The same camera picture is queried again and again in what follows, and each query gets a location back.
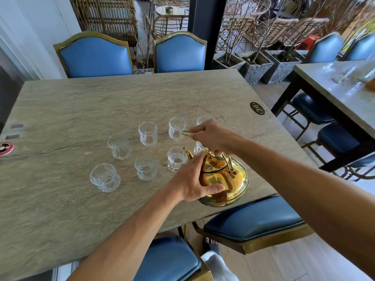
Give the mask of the person's left hand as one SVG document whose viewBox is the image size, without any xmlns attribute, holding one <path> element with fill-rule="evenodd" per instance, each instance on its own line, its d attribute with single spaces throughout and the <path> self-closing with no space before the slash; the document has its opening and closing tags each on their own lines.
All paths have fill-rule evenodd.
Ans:
<svg viewBox="0 0 375 281">
<path fill-rule="evenodd" d="M 199 181 L 201 168 L 206 154 L 200 152 L 188 163 L 183 164 L 175 176 L 167 185 L 176 198 L 177 203 L 185 201 L 191 202 L 199 199 Z"/>
</svg>

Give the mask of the person's right hand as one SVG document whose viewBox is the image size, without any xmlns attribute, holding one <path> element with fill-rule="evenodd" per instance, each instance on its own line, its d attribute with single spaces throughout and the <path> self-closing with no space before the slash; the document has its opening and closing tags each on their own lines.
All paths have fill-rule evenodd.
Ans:
<svg viewBox="0 0 375 281">
<path fill-rule="evenodd" d="M 241 156 L 241 143 L 243 138 L 225 127 L 221 126 L 216 120 L 209 119 L 192 127 L 188 130 L 190 133 L 207 133 L 209 144 L 202 144 L 216 155 L 225 153 L 227 155 Z"/>
</svg>

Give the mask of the gold metal teapot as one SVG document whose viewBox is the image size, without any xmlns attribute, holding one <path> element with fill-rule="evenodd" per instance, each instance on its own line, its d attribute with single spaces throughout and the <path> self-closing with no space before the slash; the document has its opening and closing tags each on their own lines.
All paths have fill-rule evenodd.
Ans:
<svg viewBox="0 0 375 281">
<path fill-rule="evenodd" d="M 249 175 L 245 167 L 237 160 L 225 153 L 216 156 L 206 149 L 199 182 L 204 187 L 212 184 L 224 185 L 224 191 L 199 199 L 206 206 L 223 207 L 233 203 L 244 193 L 249 184 Z"/>
</svg>

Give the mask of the person's right forearm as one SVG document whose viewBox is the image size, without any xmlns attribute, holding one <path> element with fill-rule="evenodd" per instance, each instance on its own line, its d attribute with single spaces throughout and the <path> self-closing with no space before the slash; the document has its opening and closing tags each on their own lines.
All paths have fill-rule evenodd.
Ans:
<svg viewBox="0 0 375 281">
<path fill-rule="evenodd" d="M 241 136 L 228 149 L 264 178 L 321 239 L 375 280 L 375 195 Z"/>
</svg>

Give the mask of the person's left forearm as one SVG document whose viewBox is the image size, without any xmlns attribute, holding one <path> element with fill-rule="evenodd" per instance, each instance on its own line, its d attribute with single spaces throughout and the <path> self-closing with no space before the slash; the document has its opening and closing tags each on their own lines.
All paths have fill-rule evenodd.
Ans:
<svg viewBox="0 0 375 281">
<path fill-rule="evenodd" d="M 167 185 L 94 250 L 67 281 L 132 281 L 160 227 L 182 201 L 181 189 Z"/>
</svg>

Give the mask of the person's foot in sandal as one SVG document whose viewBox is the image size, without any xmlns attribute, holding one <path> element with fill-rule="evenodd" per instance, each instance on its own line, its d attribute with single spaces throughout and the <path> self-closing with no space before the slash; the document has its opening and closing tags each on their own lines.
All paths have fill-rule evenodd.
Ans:
<svg viewBox="0 0 375 281">
<path fill-rule="evenodd" d="M 221 256 L 219 243 L 208 237 L 204 237 L 203 239 L 203 250 L 204 253 L 213 252 L 214 254 Z"/>
</svg>

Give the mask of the group of clear glass cups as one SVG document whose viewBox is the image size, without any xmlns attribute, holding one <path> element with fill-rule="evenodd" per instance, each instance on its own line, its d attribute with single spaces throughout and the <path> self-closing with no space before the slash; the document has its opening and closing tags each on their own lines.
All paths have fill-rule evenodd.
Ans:
<svg viewBox="0 0 375 281">
<path fill-rule="evenodd" d="M 182 136 L 189 136 L 186 127 L 186 121 L 181 117 L 174 117 L 169 121 L 169 135 L 173 140 L 179 140 Z M 157 126 L 152 122 L 144 122 L 139 126 L 141 141 L 147 146 L 156 143 Z M 108 140 L 112 154 L 115 158 L 122 160 L 130 156 L 132 148 L 127 136 L 110 137 Z M 188 161 L 188 154 L 180 146 L 172 147 L 168 153 L 168 168 L 172 172 L 177 172 L 181 165 Z M 157 175 L 157 161 L 153 155 L 143 154 L 135 160 L 135 168 L 138 177 L 144 181 L 150 181 Z M 90 181 L 105 193 L 112 192 L 118 188 L 121 179 L 115 167 L 111 164 L 100 164 L 96 166 L 90 174 Z"/>
</svg>

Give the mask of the person's white trouser leg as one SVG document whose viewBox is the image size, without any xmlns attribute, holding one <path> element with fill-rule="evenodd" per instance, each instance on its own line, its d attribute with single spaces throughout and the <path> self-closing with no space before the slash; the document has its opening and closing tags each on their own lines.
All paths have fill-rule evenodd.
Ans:
<svg viewBox="0 0 375 281">
<path fill-rule="evenodd" d="M 211 271 L 213 281 L 239 281 L 226 266 L 223 258 L 214 251 L 208 251 L 201 255 L 201 259 Z"/>
</svg>

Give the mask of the grey stone planter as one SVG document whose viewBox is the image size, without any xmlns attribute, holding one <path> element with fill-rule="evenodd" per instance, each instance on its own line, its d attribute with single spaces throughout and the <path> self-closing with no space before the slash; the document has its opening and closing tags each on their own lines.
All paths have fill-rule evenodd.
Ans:
<svg viewBox="0 0 375 281">
<path fill-rule="evenodd" d="M 243 67 L 246 67 L 244 59 L 229 52 L 219 52 L 213 56 L 211 70 L 237 70 L 244 78 Z"/>
<path fill-rule="evenodd" d="M 282 82 L 293 71 L 294 66 L 302 62 L 296 52 L 294 52 L 291 60 L 284 60 L 285 51 L 283 50 L 264 50 L 262 53 L 273 63 L 261 78 L 261 82 L 264 84 Z"/>
<path fill-rule="evenodd" d="M 154 58 L 153 55 L 149 55 L 144 59 L 136 58 L 132 60 L 134 75 L 144 75 L 154 73 Z"/>
<path fill-rule="evenodd" d="M 257 84 L 273 66 L 263 51 L 236 52 L 235 55 L 245 61 L 238 71 L 249 85 Z"/>
</svg>

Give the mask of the black pillar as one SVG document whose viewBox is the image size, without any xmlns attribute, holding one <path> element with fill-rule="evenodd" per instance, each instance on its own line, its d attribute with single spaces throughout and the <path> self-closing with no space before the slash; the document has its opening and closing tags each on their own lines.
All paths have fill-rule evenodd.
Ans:
<svg viewBox="0 0 375 281">
<path fill-rule="evenodd" d="M 205 70 L 212 67 L 227 0 L 189 0 L 188 31 L 207 41 Z"/>
</svg>

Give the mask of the rattan chair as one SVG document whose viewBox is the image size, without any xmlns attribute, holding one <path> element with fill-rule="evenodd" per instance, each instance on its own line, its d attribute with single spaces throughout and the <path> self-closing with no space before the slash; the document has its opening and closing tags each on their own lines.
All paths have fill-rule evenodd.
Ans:
<svg viewBox="0 0 375 281">
<path fill-rule="evenodd" d="M 281 36 L 279 41 L 285 47 L 300 45 L 306 38 L 313 35 L 317 30 L 324 28 L 329 18 L 304 18 L 289 27 Z"/>
<path fill-rule="evenodd" d="M 189 16 L 187 15 L 160 15 L 153 23 L 148 16 L 145 16 L 145 22 L 152 38 L 159 39 L 175 31 L 187 31 Z"/>
<path fill-rule="evenodd" d="M 134 0 L 69 0 L 82 31 L 105 34 L 137 49 L 139 41 Z"/>
<path fill-rule="evenodd" d="M 215 52 L 232 51 L 270 7 L 270 0 L 227 0 Z"/>
<path fill-rule="evenodd" d="M 256 48 L 266 48 L 277 42 L 299 19 L 273 18 L 253 24 L 243 38 Z"/>
</svg>

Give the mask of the glass top rattan table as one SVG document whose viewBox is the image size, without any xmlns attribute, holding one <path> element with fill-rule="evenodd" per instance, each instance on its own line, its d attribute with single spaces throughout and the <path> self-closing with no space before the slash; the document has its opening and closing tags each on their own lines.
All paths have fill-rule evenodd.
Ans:
<svg viewBox="0 0 375 281">
<path fill-rule="evenodd" d="M 184 7 L 170 6 L 170 5 L 157 6 L 155 9 L 155 12 L 156 12 L 156 17 L 160 15 L 187 15 L 189 16 L 189 9 L 186 9 Z"/>
</svg>

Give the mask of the red plastic stool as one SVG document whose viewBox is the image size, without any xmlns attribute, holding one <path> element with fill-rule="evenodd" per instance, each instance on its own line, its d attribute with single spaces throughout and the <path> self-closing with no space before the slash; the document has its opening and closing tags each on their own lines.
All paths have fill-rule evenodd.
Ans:
<svg viewBox="0 0 375 281">
<path fill-rule="evenodd" d="M 300 43 L 298 46 L 295 47 L 295 50 L 303 50 L 303 51 L 308 51 L 313 43 L 320 39 L 321 36 L 320 35 L 311 35 L 309 37 L 307 37 L 302 43 Z"/>
</svg>

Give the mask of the grey stone top table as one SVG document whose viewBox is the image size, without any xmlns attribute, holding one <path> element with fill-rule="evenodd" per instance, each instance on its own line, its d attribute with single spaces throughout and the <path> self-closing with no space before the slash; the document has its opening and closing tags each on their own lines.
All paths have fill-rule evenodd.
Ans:
<svg viewBox="0 0 375 281">
<path fill-rule="evenodd" d="M 359 71 L 361 68 L 375 69 L 375 60 L 298 64 L 293 69 L 295 78 L 271 109 L 277 117 L 302 90 L 323 104 L 332 118 L 358 141 L 358 146 L 325 163 L 321 170 L 333 172 L 375 152 L 375 92 L 350 81 L 346 84 L 333 81 L 334 69 Z"/>
</svg>

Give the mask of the blue chair with gold frame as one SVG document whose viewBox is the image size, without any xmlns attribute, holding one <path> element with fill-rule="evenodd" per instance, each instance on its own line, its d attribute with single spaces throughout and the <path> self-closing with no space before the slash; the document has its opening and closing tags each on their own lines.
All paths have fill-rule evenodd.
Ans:
<svg viewBox="0 0 375 281">
<path fill-rule="evenodd" d="M 208 266 L 180 236 L 152 241 L 134 281 L 213 281 Z"/>
<path fill-rule="evenodd" d="M 302 129 L 302 132 L 297 136 L 296 141 L 302 137 L 311 123 L 315 125 L 324 125 L 335 122 L 335 119 L 330 116 L 323 105 L 314 101 L 306 93 L 296 95 L 291 101 L 286 102 L 284 106 L 287 105 L 292 106 L 294 110 L 287 113 L 283 109 L 282 112 Z M 305 126 L 294 118 L 297 114 L 302 115 L 303 118 L 306 119 L 307 124 Z"/>
<path fill-rule="evenodd" d="M 225 210 L 195 231 L 243 255 L 301 239 L 314 230 L 281 196 Z"/>
<path fill-rule="evenodd" d="M 53 47 L 68 78 L 134 74 L 127 41 L 84 31 Z"/>
<path fill-rule="evenodd" d="M 375 55 L 375 32 L 355 40 L 341 57 L 340 61 L 368 60 Z"/>
<path fill-rule="evenodd" d="M 359 145 L 359 142 L 349 134 L 342 126 L 337 122 L 330 123 L 323 127 L 317 135 L 315 141 L 311 141 L 302 146 L 308 148 L 323 164 L 326 162 L 324 159 L 312 148 L 312 145 L 323 146 L 330 154 L 337 157 L 354 147 Z M 349 180 L 351 177 L 356 177 L 356 182 L 360 179 L 373 180 L 374 175 L 369 175 L 375 170 L 375 152 L 365 156 L 359 160 L 354 161 L 349 165 L 344 166 L 344 173 L 340 175 L 341 178 Z"/>
<path fill-rule="evenodd" d="M 332 32 L 317 39 L 301 64 L 334 62 L 344 43 L 340 33 Z"/>
<path fill-rule="evenodd" d="M 154 73 L 203 71 L 207 41 L 188 31 L 153 40 Z"/>
</svg>

